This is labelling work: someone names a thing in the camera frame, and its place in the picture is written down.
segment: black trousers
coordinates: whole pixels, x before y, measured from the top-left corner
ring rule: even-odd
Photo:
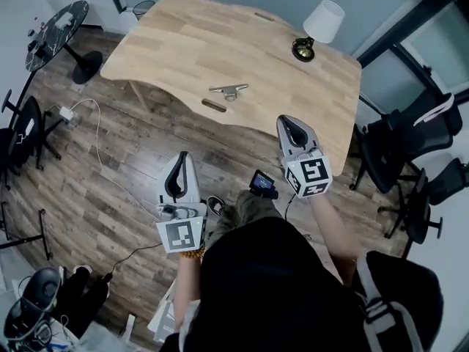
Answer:
[[[102,279],[97,280],[83,295],[89,272],[83,267],[77,269],[59,289],[57,305],[51,315],[80,339],[106,301],[108,285]]]

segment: person's right arm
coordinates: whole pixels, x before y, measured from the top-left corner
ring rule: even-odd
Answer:
[[[325,195],[309,197],[309,204],[320,228],[330,258],[339,272],[344,285],[352,284],[357,259],[364,248],[355,234],[344,226],[344,222]]]

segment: table leg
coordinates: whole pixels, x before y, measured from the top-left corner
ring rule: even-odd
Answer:
[[[133,92],[135,92],[135,94],[137,95],[137,98],[140,100],[140,103],[145,108],[145,111],[151,112],[147,105],[147,102],[145,101],[144,96],[141,93],[139,84],[137,84],[135,81],[129,81],[129,84],[132,86]]]
[[[76,84],[82,85],[89,81],[103,63],[103,54],[99,51],[91,51],[85,56],[80,56],[68,44],[65,44],[64,48],[77,63],[73,69],[73,82]]]

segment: silver metal tool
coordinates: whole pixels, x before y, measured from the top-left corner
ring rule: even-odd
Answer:
[[[232,102],[237,98],[237,92],[247,88],[248,84],[240,85],[230,85],[230,86],[219,86],[219,87],[210,87],[210,92],[222,92],[225,100]]]
[[[168,253],[197,250],[204,238],[207,205],[202,202],[191,156],[173,157],[156,185],[160,221],[156,224]]]
[[[277,135],[285,178],[298,197],[326,192],[332,183],[329,159],[322,154],[314,130],[295,117],[277,118]]]

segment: wooden table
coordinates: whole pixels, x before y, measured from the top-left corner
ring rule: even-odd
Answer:
[[[321,43],[314,44],[312,62],[296,60],[292,42],[304,36],[279,17],[250,7],[159,0],[117,46],[101,75],[128,80],[147,111],[139,82],[170,92],[219,123],[274,136],[278,115],[297,117],[315,130],[333,174],[340,175],[355,122],[361,66]],[[235,101],[209,92],[234,84],[249,85]]]

